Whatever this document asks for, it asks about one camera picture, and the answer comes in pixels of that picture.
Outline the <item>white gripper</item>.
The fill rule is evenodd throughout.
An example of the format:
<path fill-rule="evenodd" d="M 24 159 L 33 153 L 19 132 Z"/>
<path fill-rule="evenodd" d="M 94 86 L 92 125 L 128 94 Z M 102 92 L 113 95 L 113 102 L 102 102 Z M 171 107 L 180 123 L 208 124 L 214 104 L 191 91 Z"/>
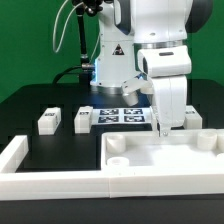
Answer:
<path fill-rule="evenodd" d="M 123 98 L 129 106 L 138 103 L 137 90 L 151 96 L 151 107 L 159 123 L 159 136 L 169 135 L 172 127 L 185 120 L 187 79 L 191 59 L 185 45 L 141 49 L 137 53 L 140 74 L 122 83 Z"/>

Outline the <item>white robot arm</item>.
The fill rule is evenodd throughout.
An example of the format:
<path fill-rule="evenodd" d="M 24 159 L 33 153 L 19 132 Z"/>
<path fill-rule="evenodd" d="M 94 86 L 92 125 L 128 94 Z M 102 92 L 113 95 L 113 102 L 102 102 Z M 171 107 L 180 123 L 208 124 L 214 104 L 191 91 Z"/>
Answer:
<path fill-rule="evenodd" d="M 92 89 L 121 93 L 130 106 L 145 94 L 152 127 L 167 135 L 185 121 L 192 70 L 185 40 L 208 21 L 213 0 L 103 0 L 102 7 Z"/>

